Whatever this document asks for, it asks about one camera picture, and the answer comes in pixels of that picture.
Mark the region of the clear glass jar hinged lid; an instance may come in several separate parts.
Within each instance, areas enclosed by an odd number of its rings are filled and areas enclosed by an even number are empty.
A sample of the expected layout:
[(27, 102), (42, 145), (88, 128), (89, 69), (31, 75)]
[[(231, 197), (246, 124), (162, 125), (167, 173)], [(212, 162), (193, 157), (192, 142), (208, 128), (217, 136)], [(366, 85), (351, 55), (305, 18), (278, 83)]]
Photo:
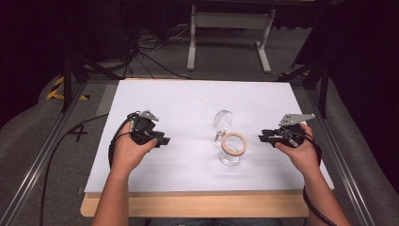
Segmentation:
[(213, 127), (215, 129), (214, 142), (220, 142), (218, 152), (219, 161), (227, 166), (237, 166), (244, 153), (247, 151), (247, 139), (239, 133), (229, 132), (233, 114), (228, 110), (220, 110), (214, 117)]

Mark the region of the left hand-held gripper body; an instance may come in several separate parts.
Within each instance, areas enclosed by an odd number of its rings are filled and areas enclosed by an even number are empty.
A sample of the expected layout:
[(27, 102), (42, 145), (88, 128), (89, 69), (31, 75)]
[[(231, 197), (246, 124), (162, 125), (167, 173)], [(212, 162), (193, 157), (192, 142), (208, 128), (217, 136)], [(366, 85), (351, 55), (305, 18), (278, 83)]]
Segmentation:
[(159, 119), (150, 110), (136, 111), (129, 114), (127, 119), (130, 121), (131, 139), (136, 144), (142, 145), (156, 138), (153, 128)]

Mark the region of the aluminium floor rail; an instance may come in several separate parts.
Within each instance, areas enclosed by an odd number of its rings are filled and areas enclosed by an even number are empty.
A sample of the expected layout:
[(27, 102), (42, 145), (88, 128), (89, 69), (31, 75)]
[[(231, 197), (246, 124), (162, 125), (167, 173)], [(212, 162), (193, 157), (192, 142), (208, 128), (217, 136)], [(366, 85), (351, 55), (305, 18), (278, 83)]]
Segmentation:
[(21, 214), (86, 86), (75, 85), (68, 106), (44, 98), (0, 131), (0, 226), (13, 226)]
[(358, 184), (344, 159), (338, 141), (334, 137), (327, 120), (322, 117), (322, 114), (319, 111), (316, 95), (311, 90), (306, 90), (306, 95), (311, 103), (312, 110), (316, 114), (316, 121), (321, 126), (323, 135), (327, 139), (327, 145), (330, 148), (328, 155), (334, 162), (336, 171), (340, 175), (343, 187), (349, 200), (351, 201), (354, 211), (356, 212), (360, 226), (375, 226), (375, 222), (370, 214), (370, 211), (359, 191)]

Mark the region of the black tripod stand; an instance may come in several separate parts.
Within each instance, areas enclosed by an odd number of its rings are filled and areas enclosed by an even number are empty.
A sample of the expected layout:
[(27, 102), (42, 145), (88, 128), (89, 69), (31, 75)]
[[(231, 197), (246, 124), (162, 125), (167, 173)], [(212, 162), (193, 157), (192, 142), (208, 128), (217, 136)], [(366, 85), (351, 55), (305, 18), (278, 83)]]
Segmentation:
[(64, 101), (62, 112), (66, 112), (72, 105), (72, 79), (75, 78), (79, 85), (86, 84), (89, 80), (85, 65), (89, 65), (92, 69), (111, 80), (122, 80), (122, 77), (112, 73), (92, 59), (79, 54), (71, 41), (65, 40), (63, 47), (66, 51), (66, 59), (64, 61), (62, 74), (64, 77)]
[(302, 82), (304, 89), (314, 89), (317, 84), (320, 84), (319, 98), (318, 98), (318, 110), (322, 117), (327, 117), (327, 87), (329, 78), (328, 64), (330, 60), (327, 56), (323, 56), (320, 59), (316, 59), (308, 65), (304, 65), (299, 69), (296, 69), (290, 73), (282, 73), (277, 82), (288, 82), (303, 73), (308, 75)]

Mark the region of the white table mat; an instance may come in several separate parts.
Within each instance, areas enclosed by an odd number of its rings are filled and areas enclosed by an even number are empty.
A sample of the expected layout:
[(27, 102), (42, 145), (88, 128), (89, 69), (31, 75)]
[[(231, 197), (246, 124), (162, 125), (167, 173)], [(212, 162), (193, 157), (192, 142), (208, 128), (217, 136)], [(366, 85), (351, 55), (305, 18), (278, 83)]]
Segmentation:
[[(132, 192), (299, 190), (304, 182), (289, 158), (259, 135), (276, 129), (300, 107), (287, 83), (123, 80), (119, 83), (99, 144), (86, 191), (102, 191), (109, 172), (108, 147), (127, 115), (149, 110), (156, 130), (169, 139), (148, 153), (130, 176)], [(233, 167), (218, 154), (213, 121), (221, 110), (232, 113), (230, 131), (244, 136), (247, 151)]]

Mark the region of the white metal stand frame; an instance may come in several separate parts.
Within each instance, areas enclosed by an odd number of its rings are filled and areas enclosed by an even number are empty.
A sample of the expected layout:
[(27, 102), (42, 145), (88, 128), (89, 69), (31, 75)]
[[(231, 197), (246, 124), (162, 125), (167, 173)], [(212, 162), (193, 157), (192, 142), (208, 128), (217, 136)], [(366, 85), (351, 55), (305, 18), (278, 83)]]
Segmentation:
[(227, 12), (201, 12), (197, 7), (191, 7), (190, 15), (190, 44), (186, 69), (193, 71), (196, 60), (196, 29), (201, 28), (237, 28), (237, 29), (257, 29), (263, 31), (263, 37), (255, 43), (261, 61), (263, 71), (271, 73), (270, 63), (268, 61), (265, 45), (275, 19), (276, 11), (270, 9), (265, 14), (249, 13), (227, 13)]

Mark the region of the black tape floor mark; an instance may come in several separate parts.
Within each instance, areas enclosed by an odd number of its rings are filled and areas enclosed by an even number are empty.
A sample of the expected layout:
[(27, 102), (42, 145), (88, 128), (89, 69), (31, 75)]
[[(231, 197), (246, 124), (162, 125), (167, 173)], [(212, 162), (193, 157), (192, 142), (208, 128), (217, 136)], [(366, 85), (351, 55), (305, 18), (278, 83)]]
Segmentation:
[(75, 136), (75, 141), (79, 142), (83, 135), (86, 135), (88, 132), (85, 130), (84, 125), (78, 125), (77, 127), (73, 127), (69, 132), (68, 135)]

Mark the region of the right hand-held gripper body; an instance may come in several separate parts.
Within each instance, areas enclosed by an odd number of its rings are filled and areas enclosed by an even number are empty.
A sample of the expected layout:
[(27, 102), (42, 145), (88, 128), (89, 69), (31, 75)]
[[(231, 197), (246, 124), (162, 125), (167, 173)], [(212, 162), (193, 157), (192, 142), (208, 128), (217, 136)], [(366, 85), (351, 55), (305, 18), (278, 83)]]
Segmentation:
[(279, 129), (275, 130), (273, 144), (279, 142), (292, 148), (300, 146), (305, 139), (300, 123), (314, 118), (314, 114), (285, 114), (279, 122)]

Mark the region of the person's left hand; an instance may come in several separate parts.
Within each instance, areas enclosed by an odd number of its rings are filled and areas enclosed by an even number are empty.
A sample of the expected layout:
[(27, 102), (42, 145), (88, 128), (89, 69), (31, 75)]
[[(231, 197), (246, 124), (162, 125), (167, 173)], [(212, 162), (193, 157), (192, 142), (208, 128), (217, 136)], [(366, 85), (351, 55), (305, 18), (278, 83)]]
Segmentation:
[(115, 141), (111, 172), (118, 175), (129, 175), (139, 165), (145, 154), (157, 144), (154, 138), (143, 145), (136, 144), (130, 137), (130, 123), (127, 122), (120, 130)]

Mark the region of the yellow black floor tape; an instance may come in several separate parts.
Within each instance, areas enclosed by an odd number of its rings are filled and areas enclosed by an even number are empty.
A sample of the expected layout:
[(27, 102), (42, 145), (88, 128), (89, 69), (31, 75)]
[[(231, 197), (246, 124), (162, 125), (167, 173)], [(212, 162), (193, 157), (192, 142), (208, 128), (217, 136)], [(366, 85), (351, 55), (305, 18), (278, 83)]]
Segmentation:
[(59, 92), (59, 89), (63, 85), (63, 82), (64, 82), (64, 77), (60, 75), (53, 84), (49, 93), (47, 94), (47, 99), (57, 99), (57, 100), (64, 99), (64, 95)]

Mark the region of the person's right hand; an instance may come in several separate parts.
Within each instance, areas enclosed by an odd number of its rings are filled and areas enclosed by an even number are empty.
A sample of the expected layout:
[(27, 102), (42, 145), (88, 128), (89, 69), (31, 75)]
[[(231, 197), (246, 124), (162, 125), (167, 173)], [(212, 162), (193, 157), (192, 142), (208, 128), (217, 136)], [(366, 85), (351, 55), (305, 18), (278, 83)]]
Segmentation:
[(312, 130), (304, 123), (301, 123), (301, 128), (305, 132), (305, 138), (300, 146), (291, 148), (277, 142), (275, 147), (290, 158), (294, 166), (304, 177), (314, 177), (316, 174), (320, 173), (320, 168), (316, 151), (311, 143)]

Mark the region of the wooden table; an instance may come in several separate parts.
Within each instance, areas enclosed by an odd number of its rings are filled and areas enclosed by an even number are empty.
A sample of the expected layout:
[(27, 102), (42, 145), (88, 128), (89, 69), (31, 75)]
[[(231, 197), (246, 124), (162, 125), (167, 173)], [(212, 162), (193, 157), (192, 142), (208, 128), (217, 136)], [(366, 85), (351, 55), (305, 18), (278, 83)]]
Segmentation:
[[(81, 213), (91, 217), (101, 191), (85, 192)], [(129, 214), (132, 217), (147, 218), (300, 218), (305, 217), (308, 211), (302, 200), (301, 188), (276, 191), (130, 191)]]

